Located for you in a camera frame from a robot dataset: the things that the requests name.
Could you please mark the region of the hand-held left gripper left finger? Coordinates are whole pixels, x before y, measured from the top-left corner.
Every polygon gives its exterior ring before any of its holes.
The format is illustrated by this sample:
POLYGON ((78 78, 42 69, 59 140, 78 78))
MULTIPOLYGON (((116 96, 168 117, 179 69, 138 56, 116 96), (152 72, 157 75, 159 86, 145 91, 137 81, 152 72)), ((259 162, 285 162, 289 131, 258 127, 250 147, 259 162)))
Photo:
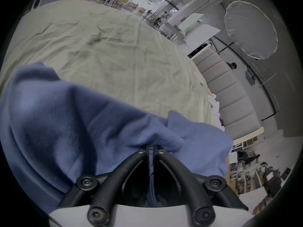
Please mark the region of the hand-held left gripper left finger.
POLYGON ((112 172, 82 175, 58 206, 58 226, 114 226, 118 205, 148 207, 149 152, 137 150, 112 172))

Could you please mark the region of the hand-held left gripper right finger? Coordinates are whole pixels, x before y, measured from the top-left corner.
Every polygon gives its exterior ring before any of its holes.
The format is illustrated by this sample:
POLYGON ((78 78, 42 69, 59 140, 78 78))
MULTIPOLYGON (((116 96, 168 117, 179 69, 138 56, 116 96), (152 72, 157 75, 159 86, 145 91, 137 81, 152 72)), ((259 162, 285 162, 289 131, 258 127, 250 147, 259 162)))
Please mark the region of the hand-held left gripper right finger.
POLYGON ((186 205, 190 224, 209 227, 217 214, 213 206, 248 211, 225 178, 192 173, 161 146, 154 146, 154 193, 165 207, 186 205))

